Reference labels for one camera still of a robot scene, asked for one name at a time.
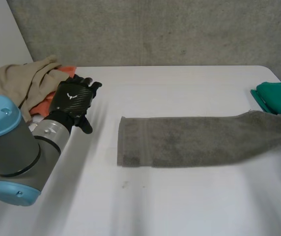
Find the folded cloth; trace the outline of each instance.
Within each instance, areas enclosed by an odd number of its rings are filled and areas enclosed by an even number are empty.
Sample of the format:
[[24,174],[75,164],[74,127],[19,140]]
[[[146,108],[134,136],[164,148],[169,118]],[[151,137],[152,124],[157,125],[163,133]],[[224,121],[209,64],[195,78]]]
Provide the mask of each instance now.
[[[76,66],[62,66],[62,67],[58,68],[57,70],[63,71],[65,73],[67,73],[69,75],[69,77],[73,78],[74,75],[75,75]],[[49,107],[50,107],[50,104],[52,102],[52,99],[53,99],[55,93],[56,93],[55,91],[54,92],[50,92],[45,97],[45,99],[42,102],[40,102],[38,105],[33,107],[29,111],[29,113],[31,115],[40,114],[43,117],[48,116],[49,115]]]
[[281,145],[281,116],[124,118],[117,164],[194,167],[237,163]]
[[25,65],[3,66],[0,68],[0,94],[9,97],[21,109],[24,120],[30,121],[29,110],[69,77],[56,70],[60,66],[54,55]]
[[264,111],[281,114],[281,83],[264,82],[251,94]]

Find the teal towel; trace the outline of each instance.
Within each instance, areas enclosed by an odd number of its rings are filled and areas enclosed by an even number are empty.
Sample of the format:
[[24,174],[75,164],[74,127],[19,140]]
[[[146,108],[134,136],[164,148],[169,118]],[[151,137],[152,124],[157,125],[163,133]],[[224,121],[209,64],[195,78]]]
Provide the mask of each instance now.
[[264,82],[251,94],[264,111],[281,114],[281,83]]

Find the white table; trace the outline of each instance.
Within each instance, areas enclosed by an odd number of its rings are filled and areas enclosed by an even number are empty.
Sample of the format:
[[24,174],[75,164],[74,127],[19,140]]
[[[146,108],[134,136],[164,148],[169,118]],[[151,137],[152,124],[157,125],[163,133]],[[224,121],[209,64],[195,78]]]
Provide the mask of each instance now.
[[279,82],[262,66],[80,67],[103,83],[35,205],[0,202],[0,236],[271,235],[240,165],[116,166],[120,118],[233,116],[260,110],[250,94]]

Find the crumpled fabric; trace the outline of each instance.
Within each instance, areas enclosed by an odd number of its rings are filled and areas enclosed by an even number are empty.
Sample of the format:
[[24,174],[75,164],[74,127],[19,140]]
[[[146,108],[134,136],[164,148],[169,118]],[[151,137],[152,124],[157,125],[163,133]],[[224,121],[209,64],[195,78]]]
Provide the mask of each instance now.
[[51,55],[44,60],[0,68],[0,95],[9,97],[18,106],[26,122],[31,121],[29,110],[56,91],[58,84],[69,75],[57,70],[61,66]]

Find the robotic hand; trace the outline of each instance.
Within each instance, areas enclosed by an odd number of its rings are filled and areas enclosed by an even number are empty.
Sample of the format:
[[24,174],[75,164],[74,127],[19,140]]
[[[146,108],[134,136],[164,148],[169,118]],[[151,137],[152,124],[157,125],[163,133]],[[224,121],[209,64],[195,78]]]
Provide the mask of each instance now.
[[41,194],[63,151],[73,126],[86,134],[86,119],[97,89],[91,78],[77,75],[61,82],[50,105],[50,114],[31,133],[18,107],[0,95],[0,200],[30,206]]
[[78,75],[61,82],[50,105],[48,118],[55,117],[60,112],[66,113],[72,119],[74,126],[81,128],[86,134],[92,133],[92,127],[85,115],[92,99],[96,96],[97,89],[102,84],[94,82],[89,87],[91,82],[91,78],[84,79]]

